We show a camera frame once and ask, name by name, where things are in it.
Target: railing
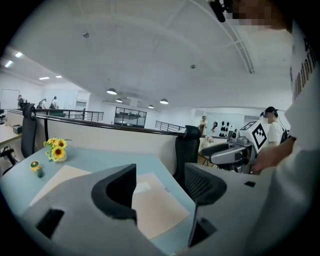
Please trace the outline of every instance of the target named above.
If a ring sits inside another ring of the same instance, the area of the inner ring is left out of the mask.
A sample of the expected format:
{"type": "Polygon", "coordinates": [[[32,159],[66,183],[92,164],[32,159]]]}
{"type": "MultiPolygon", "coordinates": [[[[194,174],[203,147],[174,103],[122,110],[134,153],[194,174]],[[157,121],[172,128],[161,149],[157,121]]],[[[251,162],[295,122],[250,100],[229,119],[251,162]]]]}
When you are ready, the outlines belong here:
{"type": "Polygon", "coordinates": [[[36,108],[35,112],[39,114],[47,115],[47,116],[83,120],[83,121],[90,121],[90,122],[99,122],[99,121],[102,121],[104,118],[104,112],[86,111],[85,109],[73,110],[73,109],[36,108]]]}
{"type": "Polygon", "coordinates": [[[167,122],[155,121],[155,129],[160,131],[168,131],[168,132],[179,132],[185,127],[174,125],[167,122]]]}

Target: hand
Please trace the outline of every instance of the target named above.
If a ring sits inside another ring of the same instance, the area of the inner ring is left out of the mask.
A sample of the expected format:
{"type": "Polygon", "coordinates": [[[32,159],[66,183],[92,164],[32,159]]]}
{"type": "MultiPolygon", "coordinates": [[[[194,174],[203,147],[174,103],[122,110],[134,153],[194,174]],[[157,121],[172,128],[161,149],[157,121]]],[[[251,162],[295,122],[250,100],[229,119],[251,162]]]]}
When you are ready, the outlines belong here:
{"type": "Polygon", "coordinates": [[[279,146],[268,146],[263,148],[257,157],[253,166],[253,172],[260,172],[265,168],[277,166],[283,159],[279,153],[279,146]]]}

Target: glass window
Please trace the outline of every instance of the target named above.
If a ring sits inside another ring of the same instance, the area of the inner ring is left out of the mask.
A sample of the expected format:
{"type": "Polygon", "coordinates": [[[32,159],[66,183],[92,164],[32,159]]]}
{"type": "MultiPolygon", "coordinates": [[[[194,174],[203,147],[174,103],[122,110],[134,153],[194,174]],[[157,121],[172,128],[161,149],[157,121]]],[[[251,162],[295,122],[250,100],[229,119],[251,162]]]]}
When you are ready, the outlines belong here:
{"type": "Polygon", "coordinates": [[[130,108],[115,109],[114,124],[120,126],[145,127],[147,112],[130,108]]]}

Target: yellow flower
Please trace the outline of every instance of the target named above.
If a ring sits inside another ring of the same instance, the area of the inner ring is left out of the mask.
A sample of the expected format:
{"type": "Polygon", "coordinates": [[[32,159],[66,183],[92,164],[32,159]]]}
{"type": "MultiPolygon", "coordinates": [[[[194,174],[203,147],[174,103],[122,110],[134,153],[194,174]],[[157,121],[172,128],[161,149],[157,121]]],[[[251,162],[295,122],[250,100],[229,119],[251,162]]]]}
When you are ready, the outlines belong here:
{"type": "Polygon", "coordinates": [[[64,158],[66,156],[66,151],[60,146],[55,146],[52,149],[51,154],[53,157],[53,161],[56,161],[57,159],[64,158]]]}
{"type": "Polygon", "coordinates": [[[63,149],[65,149],[68,145],[67,145],[67,142],[62,139],[62,138],[58,138],[55,142],[54,142],[54,145],[56,147],[61,147],[63,149]]]}
{"type": "Polygon", "coordinates": [[[49,144],[54,144],[58,138],[50,138],[48,139],[49,144]]]}

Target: paper sheet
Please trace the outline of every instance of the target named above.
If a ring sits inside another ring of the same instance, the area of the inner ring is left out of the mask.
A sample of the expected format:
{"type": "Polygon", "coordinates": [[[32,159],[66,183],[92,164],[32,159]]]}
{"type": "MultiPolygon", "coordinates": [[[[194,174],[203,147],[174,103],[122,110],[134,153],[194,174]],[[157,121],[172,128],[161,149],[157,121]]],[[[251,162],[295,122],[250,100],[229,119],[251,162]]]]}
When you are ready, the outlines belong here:
{"type": "Polygon", "coordinates": [[[154,173],[138,175],[136,182],[147,183],[151,188],[134,193],[132,197],[138,229],[148,239],[168,231],[189,216],[186,208],[168,192],[154,173]]]}
{"type": "MultiPolygon", "coordinates": [[[[90,172],[64,165],[34,197],[30,205],[60,183],[90,172]]],[[[169,193],[154,173],[138,175],[132,196],[132,209],[137,213],[137,227],[153,239],[183,221],[189,212],[169,193]]]]}
{"type": "Polygon", "coordinates": [[[90,174],[91,172],[86,170],[81,170],[78,168],[71,167],[69,165],[64,165],[39,191],[39,193],[32,199],[30,205],[33,205],[36,201],[46,195],[50,190],[55,188],[62,182],[70,180],[75,177],[90,174]]]}

